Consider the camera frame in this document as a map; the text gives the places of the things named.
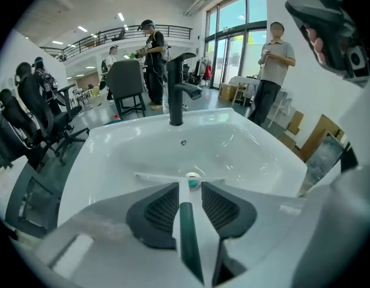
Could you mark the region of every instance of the balcony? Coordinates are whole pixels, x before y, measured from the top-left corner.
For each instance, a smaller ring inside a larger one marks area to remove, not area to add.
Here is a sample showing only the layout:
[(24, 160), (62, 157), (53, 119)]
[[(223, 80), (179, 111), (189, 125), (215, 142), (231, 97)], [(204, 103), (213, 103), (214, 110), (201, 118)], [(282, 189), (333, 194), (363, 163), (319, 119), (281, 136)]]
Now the balcony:
[[(111, 44), (113, 41), (126, 40), (130, 38), (146, 38), (147, 36), (143, 31), (137, 31), (138, 27), (139, 26), (128, 26), (127, 28), (120, 27), (107, 31), (100, 31), (97, 34), (85, 37), (64, 49), (52, 47), (41, 48), (51, 56), (54, 56), (59, 61), (63, 62), (91, 48), (107, 43)], [(190, 33), (192, 31), (192, 28), (170, 25), (157, 25), (157, 29), (164, 37), (182, 38), (184, 40), (190, 39)]]

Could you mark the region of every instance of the sink basin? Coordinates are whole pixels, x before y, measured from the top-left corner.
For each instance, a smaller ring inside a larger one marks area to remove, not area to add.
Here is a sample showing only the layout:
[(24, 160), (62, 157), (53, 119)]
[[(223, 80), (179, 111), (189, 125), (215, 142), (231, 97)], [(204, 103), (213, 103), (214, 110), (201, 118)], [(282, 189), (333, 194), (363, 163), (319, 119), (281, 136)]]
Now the sink basin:
[(294, 197), (306, 165), (230, 108), (184, 112), (179, 127), (169, 124), (168, 115), (107, 125), (91, 130), (71, 168), (58, 225), (96, 201), (184, 179), (188, 173)]

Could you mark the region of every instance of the sneaker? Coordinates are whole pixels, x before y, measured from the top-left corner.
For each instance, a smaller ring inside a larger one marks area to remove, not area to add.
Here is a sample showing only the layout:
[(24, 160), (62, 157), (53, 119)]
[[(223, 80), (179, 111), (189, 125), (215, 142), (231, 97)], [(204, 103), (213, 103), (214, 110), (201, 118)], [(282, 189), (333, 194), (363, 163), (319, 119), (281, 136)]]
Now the sneaker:
[(162, 104), (159, 104), (159, 105), (153, 106), (151, 109), (152, 109), (153, 111), (160, 110), (160, 109), (162, 109)]

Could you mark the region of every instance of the black faucet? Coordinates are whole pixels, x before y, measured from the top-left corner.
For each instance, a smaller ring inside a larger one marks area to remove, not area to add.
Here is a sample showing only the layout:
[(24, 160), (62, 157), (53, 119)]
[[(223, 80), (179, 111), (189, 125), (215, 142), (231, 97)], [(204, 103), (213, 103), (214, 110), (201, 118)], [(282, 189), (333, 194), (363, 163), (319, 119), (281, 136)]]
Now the black faucet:
[(169, 94), (169, 115), (172, 126), (183, 124), (183, 91), (193, 100), (202, 95), (202, 89), (196, 85), (183, 83), (183, 62), (186, 59), (194, 58), (194, 53), (183, 53), (166, 64), (168, 71), (168, 94)]

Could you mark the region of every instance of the drain hole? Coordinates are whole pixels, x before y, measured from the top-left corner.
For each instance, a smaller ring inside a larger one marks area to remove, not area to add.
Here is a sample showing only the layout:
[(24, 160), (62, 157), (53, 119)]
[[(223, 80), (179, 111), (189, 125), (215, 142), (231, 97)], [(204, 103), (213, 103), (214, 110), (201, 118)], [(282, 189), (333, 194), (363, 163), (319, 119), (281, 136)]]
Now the drain hole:
[(185, 174), (185, 177), (189, 178), (188, 185), (191, 190), (197, 190), (201, 186), (201, 176), (195, 172), (189, 172)]

